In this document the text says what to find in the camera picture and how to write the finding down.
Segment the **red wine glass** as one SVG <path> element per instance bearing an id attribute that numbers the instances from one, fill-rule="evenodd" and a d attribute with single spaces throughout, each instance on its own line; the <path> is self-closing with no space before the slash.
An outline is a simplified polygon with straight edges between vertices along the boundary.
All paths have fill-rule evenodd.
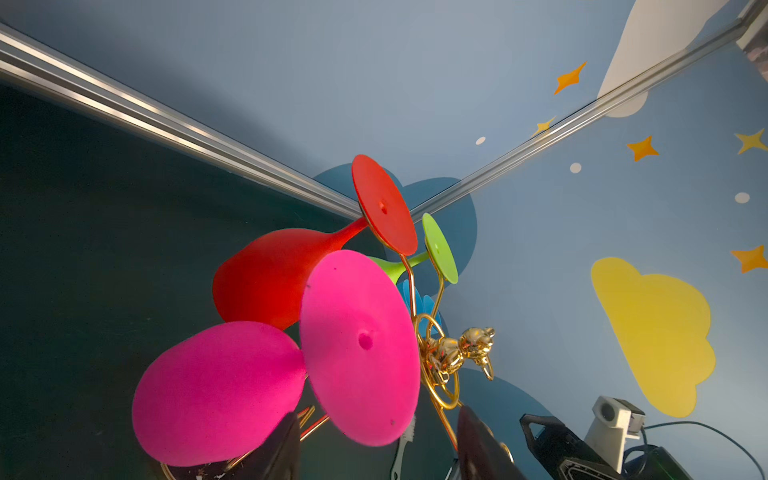
<path id="1" fill-rule="evenodd" d="M 358 155 L 351 176 L 362 217 L 331 233 L 305 228 L 270 232 L 252 241 L 216 271 L 215 307 L 226 322 L 254 321 L 284 330 L 299 320 L 306 280 L 326 255 L 369 228 L 396 253 L 417 250 L 417 234 L 400 190 L 375 160 Z"/>

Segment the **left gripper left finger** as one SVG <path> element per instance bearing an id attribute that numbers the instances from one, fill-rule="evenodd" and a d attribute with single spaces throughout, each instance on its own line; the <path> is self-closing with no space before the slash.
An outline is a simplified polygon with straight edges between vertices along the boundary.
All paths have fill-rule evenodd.
<path id="1" fill-rule="evenodd" d="M 291 480 L 299 478 L 299 463 L 299 420 L 289 412 L 259 448 L 225 472 L 230 479 Z"/>

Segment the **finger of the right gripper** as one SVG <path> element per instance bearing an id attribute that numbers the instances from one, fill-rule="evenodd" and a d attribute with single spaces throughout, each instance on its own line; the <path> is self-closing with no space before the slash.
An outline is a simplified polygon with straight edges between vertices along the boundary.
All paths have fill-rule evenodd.
<path id="1" fill-rule="evenodd" d="M 529 451 L 553 479 L 622 479 L 557 417 L 525 414 L 520 418 L 520 425 Z"/>

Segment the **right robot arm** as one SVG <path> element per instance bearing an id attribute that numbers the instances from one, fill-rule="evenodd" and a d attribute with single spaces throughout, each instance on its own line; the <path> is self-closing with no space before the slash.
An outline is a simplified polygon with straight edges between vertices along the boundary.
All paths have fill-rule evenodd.
<path id="1" fill-rule="evenodd" d="M 617 472 L 556 417 L 525 414 L 520 424 L 529 451 L 553 479 L 690 479 L 662 447 L 637 447 L 642 455 Z"/>

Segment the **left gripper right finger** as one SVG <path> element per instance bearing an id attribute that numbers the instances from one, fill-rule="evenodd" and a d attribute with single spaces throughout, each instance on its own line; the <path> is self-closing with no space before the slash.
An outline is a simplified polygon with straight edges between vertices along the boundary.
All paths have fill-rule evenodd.
<path id="1" fill-rule="evenodd" d="M 457 430 L 458 465 L 465 480 L 525 480 L 509 454 L 467 405 L 461 407 Z"/>

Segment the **pink wine glass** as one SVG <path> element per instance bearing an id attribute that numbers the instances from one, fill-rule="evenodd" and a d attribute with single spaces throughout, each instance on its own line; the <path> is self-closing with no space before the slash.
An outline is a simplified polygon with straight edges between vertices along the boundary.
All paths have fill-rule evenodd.
<path id="1" fill-rule="evenodd" d="M 300 296 L 299 339 L 236 321 L 161 354 L 132 402 L 143 450 L 170 466 L 228 460 L 264 444 L 310 387 L 330 421 L 372 447 L 396 441 L 416 411 L 420 355 L 406 305 L 368 257 L 325 256 Z"/>

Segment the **blue wine glass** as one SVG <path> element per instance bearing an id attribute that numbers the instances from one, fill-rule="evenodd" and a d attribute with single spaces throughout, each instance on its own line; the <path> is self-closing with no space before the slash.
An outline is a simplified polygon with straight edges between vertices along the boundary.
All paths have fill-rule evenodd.
<path id="1" fill-rule="evenodd" d="M 409 287 L 408 280 L 407 279 L 403 280 L 397 285 L 397 287 L 404 300 L 407 310 L 410 310 L 410 287 Z M 417 314 L 432 313 L 432 310 L 434 309 L 434 306 L 435 306 L 435 302 L 429 295 L 422 296 L 418 290 L 415 290 L 415 298 L 416 298 Z M 428 325 L 429 325 L 428 320 L 426 318 L 422 318 L 419 323 L 419 334 L 422 338 L 426 337 L 426 328 Z"/>

